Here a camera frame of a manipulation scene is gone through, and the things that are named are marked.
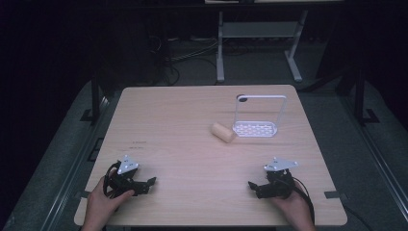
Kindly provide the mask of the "person's right hand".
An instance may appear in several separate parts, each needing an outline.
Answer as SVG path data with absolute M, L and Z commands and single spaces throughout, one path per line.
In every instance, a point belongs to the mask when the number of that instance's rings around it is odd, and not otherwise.
M 285 199 L 273 197 L 271 203 L 281 211 L 290 225 L 313 223 L 309 205 L 298 192 L 292 192 L 291 195 Z

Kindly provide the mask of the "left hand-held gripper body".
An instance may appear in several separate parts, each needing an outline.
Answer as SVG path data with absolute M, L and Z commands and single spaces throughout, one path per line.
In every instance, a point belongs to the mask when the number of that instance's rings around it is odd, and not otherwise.
M 139 164 L 125 155 L 121 161 L 112 164 L 105 174 L 105 195 L 108 197 L 118 197 L 128 191 L 134 192 L 136 185 L 145 182 L 138 182 L 133 179 Z

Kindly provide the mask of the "beige cylindrical roll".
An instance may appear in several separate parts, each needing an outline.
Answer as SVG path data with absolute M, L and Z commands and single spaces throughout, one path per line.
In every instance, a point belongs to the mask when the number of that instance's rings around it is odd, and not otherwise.
M 235 132 L 231 128 L 218 122 L 211 126 L 210 131 L 214 136 L 226 143 L 230 143 L 236 137 Z

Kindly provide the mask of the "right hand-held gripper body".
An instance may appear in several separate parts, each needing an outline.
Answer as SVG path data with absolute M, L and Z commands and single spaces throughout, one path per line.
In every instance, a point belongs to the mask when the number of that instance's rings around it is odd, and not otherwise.
M 274 157 L 272 161 L 264 166 L 268 183 L 263 186 L 264 198 L 283 197 L 291 195 L 295 183 L 290 169 L 297 167 L 298 162 Z

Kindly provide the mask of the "person's left hand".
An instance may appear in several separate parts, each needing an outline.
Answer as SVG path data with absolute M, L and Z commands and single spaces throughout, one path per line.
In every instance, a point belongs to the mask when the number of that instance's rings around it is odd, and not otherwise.
M 115 210 L 134 194 L 133 191 L 128 191 L 116 198 L 109 198 L 103 192 L 103 184 L 104 178 L 101 178 L 88 196 L 84 224 L 106 225 Z

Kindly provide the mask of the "black stand post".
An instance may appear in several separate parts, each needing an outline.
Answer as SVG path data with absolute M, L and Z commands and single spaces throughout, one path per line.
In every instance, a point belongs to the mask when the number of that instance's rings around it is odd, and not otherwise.
M 81 121 L 87 121 L 91 125 L 95 124 L 100 117 L 100 89 L 96 74 L 93 74 L 90 80 L 91 87 L 91 108 L 84 110 Z
M 366 108 L 365 103 L 365 74 L 362 69 L 359 70 L 358 76 L 355 78 L 355 95 L 354 95 L 354 117 L 361 126 L 366 126 L 368 123 L 379 123 L 379 118 L 376 116 L 373 109 Z

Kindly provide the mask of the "white metal desk frame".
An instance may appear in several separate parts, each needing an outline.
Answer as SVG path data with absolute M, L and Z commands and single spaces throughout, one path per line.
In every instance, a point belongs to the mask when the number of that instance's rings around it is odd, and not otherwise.
M 303 11 L 297 21 L 283 22 L 228 22 L 223 18 L 223 12 L 218 13 L 217 82 L 225 80 L 223 61 L 223 42 L 226 39 L 292 39 L 293 44 L 285 51 L 285 58 L 293 79 L 300 83 L 303 78 L 295 62 L 295 51 L 299 44 L 308 11 Z

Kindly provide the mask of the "aluminium floor rail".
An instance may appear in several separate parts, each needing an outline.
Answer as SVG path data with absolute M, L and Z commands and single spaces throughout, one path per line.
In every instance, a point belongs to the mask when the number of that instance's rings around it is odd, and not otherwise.
M 45 175 L 55 189 L 40 231 L 77 229 L 74 215 L 81 199 L 74 194 L 85 190 L 93 166 L 92 155 L 97 152 L 93 146 L 105 132 L 98 121 L 93 125 L 81 121 L 84 110 L 90 108 L 91 98 L 79 95 L 49 147 L 51 156 Z
M 374 165 L 408 223 L 408 132 L 386 110 L 373 107 L 356 110 L 349 97 L 340 101 L 362 137 Z

